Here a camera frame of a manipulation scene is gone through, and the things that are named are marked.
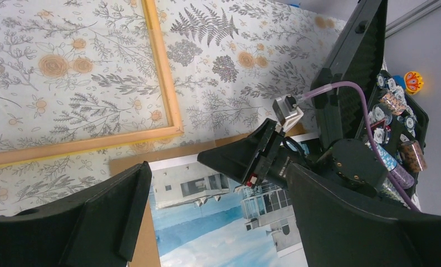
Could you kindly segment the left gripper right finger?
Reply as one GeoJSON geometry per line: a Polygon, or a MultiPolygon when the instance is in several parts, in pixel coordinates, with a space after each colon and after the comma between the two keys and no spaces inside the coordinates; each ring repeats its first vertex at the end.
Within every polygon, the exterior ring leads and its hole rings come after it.
{"type": "Polygon", "coordinates": [[[286,178],[309,266],[441,266],[441,216],[376,201],[298,164],[286,178]]]}

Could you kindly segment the yellow wooden picture frame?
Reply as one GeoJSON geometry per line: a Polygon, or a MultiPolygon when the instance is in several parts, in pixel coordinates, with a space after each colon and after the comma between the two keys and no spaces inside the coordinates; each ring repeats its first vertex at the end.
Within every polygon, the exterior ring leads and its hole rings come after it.
{"type": "Polygon", "coordinates": [[[13,164],[49,159],[58,156],[67,156],[81,152],[108,149],[121,145],[135,144],[145,141],[154,141],[184,133],[182,118],[177,94],[175,91],[172,72],[166,56],[165,43],[160,28],[159,19],[154,1],[141,1],[148,29],[151,50],[153,53],[156,74],[160,86],[160,93],[165,107],[168,126],[145,131],[135,131],[117,135],[94,137],[87,140],[71,141],[27,149],[0,152],[0,167],[13,164]]]}

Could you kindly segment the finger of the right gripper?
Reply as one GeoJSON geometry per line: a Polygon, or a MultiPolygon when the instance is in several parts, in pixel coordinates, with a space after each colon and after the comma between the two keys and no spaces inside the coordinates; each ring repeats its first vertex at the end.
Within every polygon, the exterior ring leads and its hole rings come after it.
{"type": "Polygon", "coordinates": [[[220,147],[202,151],[197,161],[246,186],[258,186],[263,180],[276,183],[269,174],[276,157],[276,121],[265,119],[247,137],[220,147]]]}

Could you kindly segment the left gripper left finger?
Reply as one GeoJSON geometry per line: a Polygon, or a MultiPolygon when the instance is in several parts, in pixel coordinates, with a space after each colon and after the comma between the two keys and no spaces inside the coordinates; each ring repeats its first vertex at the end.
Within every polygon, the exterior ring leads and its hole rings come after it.
{"type": "Polygon", "coordinates": [[[59,200],[0,216],[0,266],[125,266],[151,178],[142,162],[59,200]]]}

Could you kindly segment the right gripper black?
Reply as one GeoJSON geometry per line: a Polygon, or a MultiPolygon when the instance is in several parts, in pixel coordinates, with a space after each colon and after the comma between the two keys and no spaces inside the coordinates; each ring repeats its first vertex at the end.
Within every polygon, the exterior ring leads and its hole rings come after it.
{"type": "Polygon", "coordinates": [[[244,139],[244,185],[259,187],[269,181],[289,192],[304,185],[333,184],[367,197],[378,193],[388,171],[375,153],[357,139],[339,139],[325,150],[302,144],[267,119],[244,139]]]}

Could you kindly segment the building and sky photo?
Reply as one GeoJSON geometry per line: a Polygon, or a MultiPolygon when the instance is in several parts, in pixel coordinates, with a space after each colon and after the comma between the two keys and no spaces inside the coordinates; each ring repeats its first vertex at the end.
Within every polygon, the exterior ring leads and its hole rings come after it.
{"type": "Polygon", "coordinates": [[[161,266],[306,266],[287,190],[250,189],[197,161],[152,162],[149,204],[161,266]]]}

